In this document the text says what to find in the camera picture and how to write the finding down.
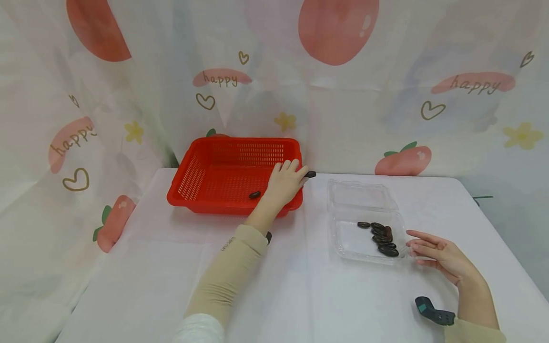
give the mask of finger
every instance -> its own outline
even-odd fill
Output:
[[[277,163],[274,165],[275,167],[273,168],[273,172],[271,173],[271,176],[273,176],[274,174],[278,173],[280,171],[280,167],[282,167],[282,163]]]
[[[427,256],[422,255],[422,254],[420,254],[418,252],[415,252],[413,250],[410,251],[410,255],[412,255],[413,257],[427,257]]]
[[[420,266],[426,266],[437,269],[437,262],[433,260],[416,260],[416,263]]]
[[[295,159],[290,163],[290,166],[288,167],[288,170],[291,172],[295,172],[295,170],[299,167],[299,160]]]
[[[282,165],[282,168],[281,168],[281,170],[282,170],[282,171],[285,171],[285,170],[287,170],[287,169],[288,169],[288,167],[290,166],[290,164],[291,164],[290,160],[286,160],[286,161],[284,161],[284,164]]]
[[[406,233],[409,234],[410,236],[423,239],[423,240],[425,240],[427,242],[430,242],[430,243],[433,243],[435,245],[439,244],[442,241],[444,241],[444,239],[442,239],[440,237],[433,236],[433,235],[425,233],[425,232],[420,232],[420,231],[415,231],[415,230],[406,230]]]
[[[433,258],[435,260],[438,260],[438,259],[441,258],[442,252],[440,250],[437,250],[437,249],[432,249],[432,248],[429,248],[427,246],[417,245],[417,244],[412,244],[411,248],[416,253],[424,255],[426,257]]]
[[[409,240],[408,242],[406,242],[407,246],[411,246],[412,244],[424,245],[424,246],[427,246],[431,249],[436,249],[436,245],[434,245],[433,243],[429,243],[429,242],[427,242],[426,240],[423,240],[423,239],[412,239],[412,240]]]
[[[299,179],[302,179],[302,178],[305,177],[305,174],[307,174],[308,172],[309,172],[309,167],[308,166],[303,166],[303,168],[301,168],[300,170],[297,171],[296,176]]]

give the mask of arm sleeve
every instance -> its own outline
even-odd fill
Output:
[[[267,239],[255,228],[240,225],[202,275],[184,318],[208,314],[225,328],[234,298],[267,250]]]
[[[505,335],[496,329],[482,327],[456,318],[454,325],[444,329],[446,343],[505,343]]]

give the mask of seed in basket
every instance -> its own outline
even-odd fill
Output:
[[[259,198],[260,195],[261,195],[261,191],[258,190],[257,192],[253,192],[253,193],[250,194],[250,199]]]

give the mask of pile of dark seeds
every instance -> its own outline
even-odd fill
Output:
[[[385,256],[396,257],[399,251],[396,249],[396,244],[393,243],[393,230],[390,226],[384,226],[380,223],[358,222],[358,227],[367,229],[372,227],[372,240],[377,243],[378,250]]]

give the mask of white table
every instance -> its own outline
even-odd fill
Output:
[[[59,343],[170,342],[192,290],[243,221],[170,206],[175,169],[159,170],[124,234],[91,281]],[[237,302],[228,342],[443,342],[417,296],[457,311],[438,272],[340,259],[328,244],[327,182],[387,186],[407,228],[454,241],[488,280],[509,342],[549,338],[549,304],[469,196],[452,178],[322,175],[303,206],[276,220],[262,265]]]

